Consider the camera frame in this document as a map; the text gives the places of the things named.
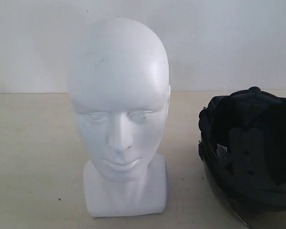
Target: helmet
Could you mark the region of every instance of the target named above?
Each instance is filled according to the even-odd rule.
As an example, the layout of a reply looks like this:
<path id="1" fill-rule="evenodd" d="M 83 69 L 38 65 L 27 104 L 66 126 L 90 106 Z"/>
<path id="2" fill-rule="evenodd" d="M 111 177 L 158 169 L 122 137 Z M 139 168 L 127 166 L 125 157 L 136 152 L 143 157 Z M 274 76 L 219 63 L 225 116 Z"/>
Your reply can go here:
<path id="1" fill-rule="evenodd" d="M 199 129 L 199 156 L 221 202 L 249 228 L 286 229 L 286 98 L 258 87 L 215 96 Z"/>

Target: white backdrop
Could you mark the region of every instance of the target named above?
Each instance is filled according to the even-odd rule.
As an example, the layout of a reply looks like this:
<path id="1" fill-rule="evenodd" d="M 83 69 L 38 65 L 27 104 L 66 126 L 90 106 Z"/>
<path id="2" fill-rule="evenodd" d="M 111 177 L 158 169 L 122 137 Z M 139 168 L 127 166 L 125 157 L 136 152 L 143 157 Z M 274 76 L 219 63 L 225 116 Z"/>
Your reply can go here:
<path id="1" fill-rule="evenodd" d="M 118 16 L 163 41 L 174 91 L 286 89 L 286 0 L 0 0 L 0 93 L 66 92 L 74 34 Z"/>

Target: mannequin lips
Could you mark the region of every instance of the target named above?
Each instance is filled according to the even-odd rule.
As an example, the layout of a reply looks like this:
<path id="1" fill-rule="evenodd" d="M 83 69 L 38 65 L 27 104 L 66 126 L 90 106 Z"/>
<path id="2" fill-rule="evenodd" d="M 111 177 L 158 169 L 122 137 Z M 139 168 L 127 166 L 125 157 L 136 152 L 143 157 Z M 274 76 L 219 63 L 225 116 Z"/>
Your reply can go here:
<path id="1" fill-rule="evenodd" d="M 137 166 L 140 160 L 141 158 L 137 158 L 132 162 L 121 164 L 107 161 L 104 159 L 104 163 L 107 164 L 112 170 L 115 170 L 117 172 L 127 172 Z"/>

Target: table surface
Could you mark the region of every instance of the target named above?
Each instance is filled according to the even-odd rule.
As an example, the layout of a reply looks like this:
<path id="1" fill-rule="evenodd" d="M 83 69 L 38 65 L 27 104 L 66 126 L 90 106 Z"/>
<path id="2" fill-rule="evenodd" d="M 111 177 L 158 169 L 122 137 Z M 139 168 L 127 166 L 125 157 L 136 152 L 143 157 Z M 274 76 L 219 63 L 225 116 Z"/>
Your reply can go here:
<path id="1" fill-rule="evenodd" d="M 164 213 L 98 219 L 84 201 L 89 158 L 67 94 L 0 94 L 0 229 L 244 229 L 213 196 L 197 152 L 200 110 L 229 93 L 172 93 L 158 150 L 168 166 Z"/>

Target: white mannequin head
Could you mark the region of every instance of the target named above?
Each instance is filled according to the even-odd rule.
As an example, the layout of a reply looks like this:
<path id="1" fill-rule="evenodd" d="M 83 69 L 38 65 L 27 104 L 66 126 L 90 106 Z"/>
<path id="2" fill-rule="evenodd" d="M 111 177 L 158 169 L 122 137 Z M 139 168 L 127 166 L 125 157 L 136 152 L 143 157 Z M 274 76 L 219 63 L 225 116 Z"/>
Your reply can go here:
<path id="1" fill-rule="evenodd" d="M 145 25 L 93 23 L 72 53 L 68 91 L 80 136 L 106 179 L 144 173 L 162 139 L 170 100 L 165 48 Z"/>

